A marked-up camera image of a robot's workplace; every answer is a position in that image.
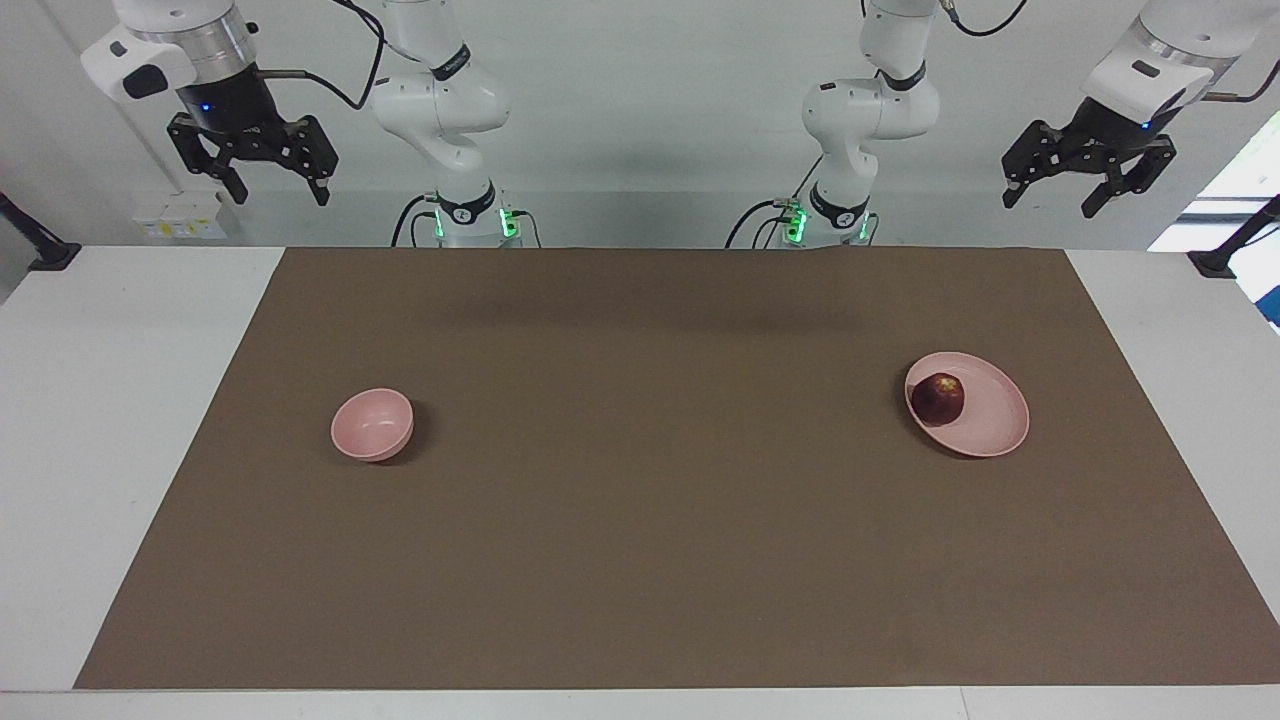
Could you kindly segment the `black clamp mount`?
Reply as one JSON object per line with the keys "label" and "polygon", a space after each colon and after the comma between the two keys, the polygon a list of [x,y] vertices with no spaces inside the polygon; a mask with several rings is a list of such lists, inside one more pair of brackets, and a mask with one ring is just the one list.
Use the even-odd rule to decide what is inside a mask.
{"label": "black clamp mount", "polygon": [[65,270],[81,252],[82,245],[68,242],[19,208],[4,192],[0,192],[0,217],[3,217],[35,249],[31,272]]}
{"label": "black clamp mount", "polygon": [[1280,231],[1280,193],[1274,195],[1216,249],[1188,251],[1187,259],[1203,278],[1234,281],[1236,275],[1230,268],[1234,255],[1275,231]]}

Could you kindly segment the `dark red apple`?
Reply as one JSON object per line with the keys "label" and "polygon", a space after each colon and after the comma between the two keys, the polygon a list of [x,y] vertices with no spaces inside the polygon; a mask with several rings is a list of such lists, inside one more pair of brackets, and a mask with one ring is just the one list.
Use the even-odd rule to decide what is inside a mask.
{"label": "dark red apple", "polygon": [[920,421],[928,427],[945,427],[963,415],[966,391],[959,377],[938,372],[914,384],[908,401]]}

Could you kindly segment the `white wall socket box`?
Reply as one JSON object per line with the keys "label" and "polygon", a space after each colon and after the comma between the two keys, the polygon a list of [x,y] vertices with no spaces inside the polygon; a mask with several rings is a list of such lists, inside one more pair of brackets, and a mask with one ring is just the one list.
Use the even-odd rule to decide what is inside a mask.
{"label": "white wall socket box", "polygon": [[143,195],[131,219],[148,240],[228,241],[237,229],[234,213],[218,191]]}

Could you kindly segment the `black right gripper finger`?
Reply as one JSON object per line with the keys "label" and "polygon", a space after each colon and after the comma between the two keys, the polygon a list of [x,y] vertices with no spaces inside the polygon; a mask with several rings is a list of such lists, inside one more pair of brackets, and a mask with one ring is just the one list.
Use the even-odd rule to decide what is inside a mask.
{"label": "black right gripper finger", "polygon": [[320,208],[329,204],[339,158],[316,117],[265,124],[262,142],[270,161],[303,178]]}
{"label": "black right gripper finger", "polygon": [[201,128],[187,113],[177,113],[166,127],[180,160],[195,176],[212,178],[227,191],[237,205],[244,205],[250,192],[234,161],[239,146],[229,135]]}

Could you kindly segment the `pink plate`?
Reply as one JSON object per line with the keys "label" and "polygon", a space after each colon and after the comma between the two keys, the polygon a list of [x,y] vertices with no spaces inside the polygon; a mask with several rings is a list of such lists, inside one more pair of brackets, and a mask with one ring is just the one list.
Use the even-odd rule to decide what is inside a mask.
{"label": "pink plate", "polygon": [[[965,391],[963,409],[948,424],[932,425],[911,406],[911,395],[927,378],[943,373]],[[906,370],[904,402],[909,416],[938,446],[968,457],[1000,457],[1028,437],[1030,411],[1018,384],[987,360],[964,352],[928,354]]]}

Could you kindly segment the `pink bowl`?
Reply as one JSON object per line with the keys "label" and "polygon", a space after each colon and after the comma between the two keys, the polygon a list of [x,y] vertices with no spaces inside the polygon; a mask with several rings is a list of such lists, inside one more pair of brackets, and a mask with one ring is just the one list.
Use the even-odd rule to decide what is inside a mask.
{"label": "pink bowl", "polygon": [[330,423],[330,442],[344,456],[361,462],[381,462],[410,443],[415,410],[396,389],[371,388],[347,398]]}

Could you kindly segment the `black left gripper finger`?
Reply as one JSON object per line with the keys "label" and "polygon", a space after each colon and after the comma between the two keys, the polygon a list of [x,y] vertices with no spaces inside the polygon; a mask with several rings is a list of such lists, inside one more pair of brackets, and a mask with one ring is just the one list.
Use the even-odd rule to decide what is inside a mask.
{"label": "black left gripper finger", "polygon": [[1171,138],[1155,138],[1139,149],[1116,150],[1103,145],[1091,147],[1082,158],[1083,167],[1103,179],[1082,202],[1082,215],[1092,219],[1112,199],[1126,193],[1144,193],[1176,155]]}
{"label": "black left gripper finger", "polygon": [[1006,190],[1002,204],[1012,209],[1028,187],[1073,169],[1073,137],[1070,124],[1053,128],[1044,120],[1033,120],[1002,155]]}

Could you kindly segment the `brown table mat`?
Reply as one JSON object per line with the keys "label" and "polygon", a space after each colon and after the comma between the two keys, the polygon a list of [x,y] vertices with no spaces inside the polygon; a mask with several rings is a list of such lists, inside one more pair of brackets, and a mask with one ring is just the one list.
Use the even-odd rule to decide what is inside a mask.
{"label": "brown table mat", "polygon": [[[1030,411],[1000,457],[928,354]],[[410,443],[338,452],[349,397]],[[1280,684],[1060,251],[291,249],[79,689]]]}

